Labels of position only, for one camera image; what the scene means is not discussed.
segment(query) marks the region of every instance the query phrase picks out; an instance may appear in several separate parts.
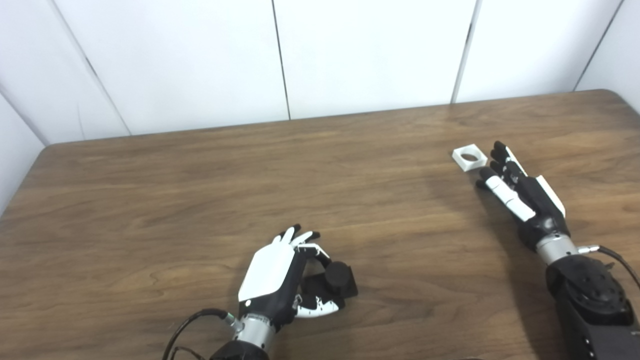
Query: silver cylindrical wrist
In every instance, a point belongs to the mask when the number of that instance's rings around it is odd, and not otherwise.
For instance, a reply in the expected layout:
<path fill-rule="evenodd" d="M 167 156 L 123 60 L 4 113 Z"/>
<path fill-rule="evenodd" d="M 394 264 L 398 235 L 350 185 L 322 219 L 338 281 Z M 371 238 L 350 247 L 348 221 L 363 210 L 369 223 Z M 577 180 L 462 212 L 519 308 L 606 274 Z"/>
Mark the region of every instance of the silver cylindrical wrist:
<path fill-rule="evenodd" d="M 579 253 L 571 238 L 565 234 L 545 236 L 536 244 L 536 252 L 547 265 L 565 256 Z"/>
<path fill-rule="evenodd" d="M 269 351 L 273 336 L 276 334 L 276 328 L 271 325 L 271 320 L 266 316 L 258 314 L 247 314 L 238 320 L 242 323 L 242 330 L 236 333 L 234 339 L 254 344 Z"/>

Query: robotic hand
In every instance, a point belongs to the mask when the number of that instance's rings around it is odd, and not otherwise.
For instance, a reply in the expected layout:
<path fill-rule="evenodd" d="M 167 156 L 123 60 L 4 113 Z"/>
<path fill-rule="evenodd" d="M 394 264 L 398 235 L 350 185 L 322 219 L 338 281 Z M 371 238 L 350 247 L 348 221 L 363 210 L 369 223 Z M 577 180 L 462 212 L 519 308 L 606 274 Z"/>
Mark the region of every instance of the robotic hand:
<path fill-rule="evenodd" d="M 268 350 L 275 334 L 296 317 L 313 318 L 334 313 L 345 306 L 344 299 L 358 295 L 351 268 L 340 261 L 331 261 L 329 255 L 315 243 L 320 234 L 308 231 L 299 236 L 296 224 L 276 236 L 258 250 L 238 293 L 238 319 L 218 309 L 204 309 L 187 319 L 173 335 L 164 352 L 164 360 L 180 332 L 191 321 L 203 315 L 215 315 L 231 326 L 234 337 L 224 344 L 210 360 L 268 360 Z M 324 273 L 303 278 L 309 259 L 317 259 Z M 175 347 L 171 359 L 178 350 Z"/>
<path fill-rule="evenodd" d="M 476 185 L 491 190 L 512 212 L 518 237 L 547 266 L 547 288 L 556 300 L 564 338 L 573 360 L 640 359 L 640 327 L 624 289 L 593 251 L 615 252 L 591 245 L 576 247 L 564 221 L 565 210 L 544 177 L 530 177 L 511 150 L 495 142 L 490 167 L 480 170 Z"/>

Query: white wall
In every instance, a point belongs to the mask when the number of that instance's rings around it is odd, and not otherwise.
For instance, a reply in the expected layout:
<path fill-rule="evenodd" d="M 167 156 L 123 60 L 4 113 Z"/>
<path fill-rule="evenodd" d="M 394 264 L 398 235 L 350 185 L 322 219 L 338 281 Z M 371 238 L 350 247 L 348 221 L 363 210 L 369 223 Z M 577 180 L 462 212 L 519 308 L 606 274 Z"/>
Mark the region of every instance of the white wall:
<path fill-rule="evenodd" d="M 133 134 L 288 119 L 271 1 L 56 3 Z"/>
<path fill-rule="evenodd" d="M 445 104 L 475 0 L 275 0 L 292 119 Z"/>
<path fill-rule="evenodd" d="M 129 134 L 47 0 L 0 1 L 0 92 L 45 143 Z"/>
<path fill-rule="evenodd" d="M 43 148 L 42 142 L 0 96 L 0 215 Z"/>
<path fill-rule="evenodd" d="M 576 90 L 617 92 L 640 112 L 640 0 L 625 0 Z"/>
<path fill-rule="evenodd" d="M 456 102 L 569 92 L 620 0 L 483 0 Z"/>

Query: wood grain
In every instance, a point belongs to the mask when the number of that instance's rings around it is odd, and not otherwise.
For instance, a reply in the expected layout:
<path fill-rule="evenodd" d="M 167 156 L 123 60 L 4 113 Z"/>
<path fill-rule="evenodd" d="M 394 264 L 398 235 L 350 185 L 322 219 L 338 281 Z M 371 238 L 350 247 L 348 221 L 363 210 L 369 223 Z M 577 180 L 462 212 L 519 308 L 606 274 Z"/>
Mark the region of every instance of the wood grain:
<path fill-rule="evenodd" d="M 159 359 L 192 312 L 236 311 L 253 253 L 299 222 L 360 295 L 272 359 L 566 359 L 543 264 L 451 151 L 502 140 L 577 244 L 640 268 L 639 120 L 592 91 L 50 146 L 0 220 L 0 357 Z M 180 343 L 229 335 L 203 319 Z"/>

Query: cable connector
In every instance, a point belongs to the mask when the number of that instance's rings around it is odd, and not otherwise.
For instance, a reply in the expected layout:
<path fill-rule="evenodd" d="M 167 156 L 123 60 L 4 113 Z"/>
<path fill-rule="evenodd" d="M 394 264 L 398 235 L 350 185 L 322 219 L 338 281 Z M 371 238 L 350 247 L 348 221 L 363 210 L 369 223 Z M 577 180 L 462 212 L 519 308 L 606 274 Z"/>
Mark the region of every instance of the cable connector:
<path fill-rule="evenodd" d="M 227 314 L 227 316 L 224 318 L 224 322 L 225 324 L 229 325 L 236 333 L 244 330 L 244 324 L 237 321 L 236 317 L 231 313 Z"/>
<path fill-rule="evenodd" d="M 578 246 L 578 254 L 589 254 L 590 252 L 596 252 L 600 250 L 599 245 Z"/>

